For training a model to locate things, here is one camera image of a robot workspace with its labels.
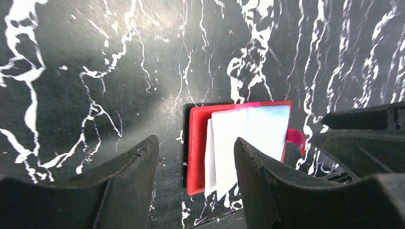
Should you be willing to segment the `red card holder wallet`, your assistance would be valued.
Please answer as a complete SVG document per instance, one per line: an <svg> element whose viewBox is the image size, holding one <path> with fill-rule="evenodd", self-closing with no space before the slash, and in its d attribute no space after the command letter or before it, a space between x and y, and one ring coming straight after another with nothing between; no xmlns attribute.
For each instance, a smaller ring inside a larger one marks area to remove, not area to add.
<svg viewBox="0 0 405 229"><path fill-rule="evenodd" d="M284 162L287 144L306 153L306 137L290 128L291 101L215 104L189 110L186 191L222 199L237 183L234 146L241 138Z"/></svg>

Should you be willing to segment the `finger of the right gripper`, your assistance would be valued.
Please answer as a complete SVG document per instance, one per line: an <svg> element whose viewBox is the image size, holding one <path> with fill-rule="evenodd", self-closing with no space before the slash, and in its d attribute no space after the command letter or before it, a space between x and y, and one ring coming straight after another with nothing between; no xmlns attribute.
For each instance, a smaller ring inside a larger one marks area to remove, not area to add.
<svg viewBox="0 0 405 229"><path fill-rule="evenodd" d="M314 134L311 143L354 180L404 173L404 102L329 113L321 122L328 130Z"/></svg>

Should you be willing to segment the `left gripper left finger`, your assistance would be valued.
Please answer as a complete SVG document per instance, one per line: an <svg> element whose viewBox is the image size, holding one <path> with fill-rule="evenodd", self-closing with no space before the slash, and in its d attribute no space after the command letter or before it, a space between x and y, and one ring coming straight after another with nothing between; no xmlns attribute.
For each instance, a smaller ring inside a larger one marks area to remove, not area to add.
<svg viewBox="0 0 405 229"><path fill-rule="evenodd" d="M144 229L159 140L150 135L127 152L64 182L29 184L0 177L3 229Z"/></svg>

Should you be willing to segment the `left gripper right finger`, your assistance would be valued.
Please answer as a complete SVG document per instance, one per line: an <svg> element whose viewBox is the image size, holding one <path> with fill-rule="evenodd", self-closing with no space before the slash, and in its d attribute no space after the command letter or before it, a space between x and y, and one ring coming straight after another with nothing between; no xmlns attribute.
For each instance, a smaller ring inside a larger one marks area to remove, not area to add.
<svg viewBox="0 0 405 229"><path fill-rule="evenodd" d="M342 184L295 170L238 138L238 185L250 229L402 229L405 176Z"/></svg>

